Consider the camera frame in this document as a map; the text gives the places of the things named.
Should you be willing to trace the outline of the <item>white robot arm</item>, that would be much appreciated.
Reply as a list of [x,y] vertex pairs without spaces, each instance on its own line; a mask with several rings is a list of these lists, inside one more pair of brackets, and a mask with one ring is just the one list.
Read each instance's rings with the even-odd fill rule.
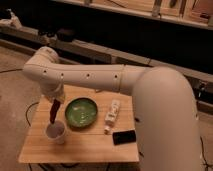
[[204,171],[199,117],[192,87],[175,69],[133,65],[65,65],[39,48],[23,73],[50,101],[73,85],[128,95],[136,119],[141,171]]

